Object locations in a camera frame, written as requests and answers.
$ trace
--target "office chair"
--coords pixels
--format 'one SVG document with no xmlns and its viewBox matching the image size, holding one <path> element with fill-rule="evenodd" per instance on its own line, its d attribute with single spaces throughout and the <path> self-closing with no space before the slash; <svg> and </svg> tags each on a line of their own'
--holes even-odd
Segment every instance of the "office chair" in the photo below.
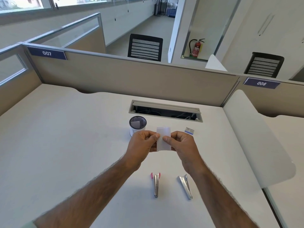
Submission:
<svg viewBox="0 0 304 228">
<path fill-rule="evenodd" d="M 130 34 L 128 57 L 161 61 L 163 39 L 140 34 Z"/>
<path fill-rule="evenodd" d="M 276 78 L 284 62 L 284 57 L 253 52 L 245 74 Z"/>
</svg>

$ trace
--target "red fire extinguisher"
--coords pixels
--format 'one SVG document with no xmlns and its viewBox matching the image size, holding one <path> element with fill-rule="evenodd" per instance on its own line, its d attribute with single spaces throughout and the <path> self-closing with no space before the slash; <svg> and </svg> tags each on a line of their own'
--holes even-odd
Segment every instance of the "red fire extinguisher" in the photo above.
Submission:
<svg viewBox="0 0 304 228">
<path fill-rule="evenodd" d="M 189 42 L 189 48 L 190 48 L 190 57 L 198 57 L 202 47 L 203 47 L 203 40 L 205 40 L 205 38 L 202 38 L 202 39 L 192 39 L 190 42 Z M 193 41 L 196 41 L 195 45 L 194 45 L 194 48 L 193 50 L 191 51 L 191 42 Z"/>
</svg>

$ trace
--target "gray floor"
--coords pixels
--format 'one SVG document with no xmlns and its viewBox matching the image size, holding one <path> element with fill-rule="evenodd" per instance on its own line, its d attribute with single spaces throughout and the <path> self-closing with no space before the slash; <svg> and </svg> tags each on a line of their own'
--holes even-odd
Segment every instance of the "gray floor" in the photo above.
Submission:
<svg viewBox="0 0 304 228">
<path fill-rule="evenodd" d="M 152 16 L 130 32 L 107 46 L 107 53 L 119 56 L 128 56 L 129 37 L 131 33 L 142 34 L 163 39 L 162 63 L 168 63 L 168 50 L 173 30 L 174 18 L 167 16 Z"/>
</svg>

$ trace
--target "cabinet handle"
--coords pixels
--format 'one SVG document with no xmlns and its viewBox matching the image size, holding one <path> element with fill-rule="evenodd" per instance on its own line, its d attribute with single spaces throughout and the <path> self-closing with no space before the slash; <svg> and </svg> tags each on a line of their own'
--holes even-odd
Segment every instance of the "cabinet handle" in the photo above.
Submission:
<svg viewBox="0 0 304 228">
<path fill-rule="evenodd" d="M 270 22 L 272 21 L 272 19 L 274 18 L 275 15 L 269 14 L 266 18 L 266 20 L 264 21 L 263 25 L 261 26 L 260 30 L 257 32 L 257 34 L 259 36 L 261 36 L 265 30 L 267 29 L 267 27 L 269 26 Z"/>
</svg>

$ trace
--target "number sign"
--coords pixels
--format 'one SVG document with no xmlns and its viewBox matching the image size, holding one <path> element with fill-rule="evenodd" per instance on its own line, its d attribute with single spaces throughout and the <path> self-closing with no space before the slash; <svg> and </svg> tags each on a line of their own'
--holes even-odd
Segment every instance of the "number sign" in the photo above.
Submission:
<svg viewBox="0 0 304 228">
<path fill-rule="evenodd" d="M 50 58 L 57 58 L 62 60 L 67 60 L 64 51 L 53 50 L 53 49 L 43 49 L 37 47 L 28 47 L 29 52 L 33 56 L 40 56 L 40 57 L 50 57 Z"/>
<path fill-rule="evenodd" d="M 249 86 L 257 86 L 257 87 L 263 87 L 268 89 L 275 89 L 280 82 L 277 81 L 269 81 L 269 80 L 263 80 L 263 79 L 256 79 L 256 78 L 247 78 L 244 82 L 244 85 Z"/>
</svg>

